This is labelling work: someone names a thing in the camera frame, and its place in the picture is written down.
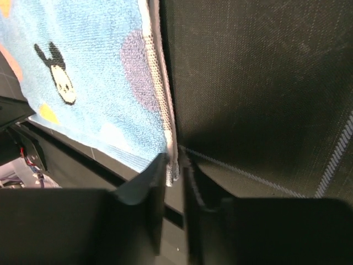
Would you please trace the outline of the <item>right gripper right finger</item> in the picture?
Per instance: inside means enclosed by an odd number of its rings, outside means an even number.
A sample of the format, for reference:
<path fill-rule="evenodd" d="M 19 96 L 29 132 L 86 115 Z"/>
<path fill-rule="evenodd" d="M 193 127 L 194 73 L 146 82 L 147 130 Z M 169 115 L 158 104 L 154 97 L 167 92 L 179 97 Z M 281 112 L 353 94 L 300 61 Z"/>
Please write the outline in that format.
<path fill-rule="evenodd" d="M 181 159 L 188 264 L 351 264 L 352 209 L 337 199 L 238 198 Z"/>

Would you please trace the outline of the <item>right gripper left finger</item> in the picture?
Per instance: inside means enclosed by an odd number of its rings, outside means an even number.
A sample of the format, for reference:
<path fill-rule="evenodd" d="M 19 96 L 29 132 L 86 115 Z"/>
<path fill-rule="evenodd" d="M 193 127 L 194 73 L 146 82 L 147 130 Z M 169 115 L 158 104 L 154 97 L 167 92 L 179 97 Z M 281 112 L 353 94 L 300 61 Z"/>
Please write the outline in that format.
<path fill-rule="evenodd" d="M 2 264 L 154 264 L 167 156 L 117 190 L 2 189 Z"/>

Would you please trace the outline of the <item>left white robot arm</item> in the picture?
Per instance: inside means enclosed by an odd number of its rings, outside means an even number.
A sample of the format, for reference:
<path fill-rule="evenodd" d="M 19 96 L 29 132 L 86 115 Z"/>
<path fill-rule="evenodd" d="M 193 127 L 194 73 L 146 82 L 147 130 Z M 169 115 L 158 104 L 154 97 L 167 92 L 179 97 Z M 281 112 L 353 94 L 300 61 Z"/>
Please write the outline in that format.
<path fill-rule="evenodd" d="M 27 102 L 1 97 L 1 165 L 21 157 L 41 170 L 47 170 L 39 141 L 21 125 L 33 113 Z"/>

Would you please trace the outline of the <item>colourful patterned towel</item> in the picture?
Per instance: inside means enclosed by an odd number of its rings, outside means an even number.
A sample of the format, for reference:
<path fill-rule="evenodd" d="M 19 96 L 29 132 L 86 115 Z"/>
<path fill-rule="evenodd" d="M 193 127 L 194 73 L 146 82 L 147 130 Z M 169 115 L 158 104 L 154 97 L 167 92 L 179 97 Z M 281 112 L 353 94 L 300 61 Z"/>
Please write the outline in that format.
<path fill-rule="evenodd" d="M 179 176 L 159 1 L 2 1 L 1 95 L 33 121 L 143 171 Z"/>

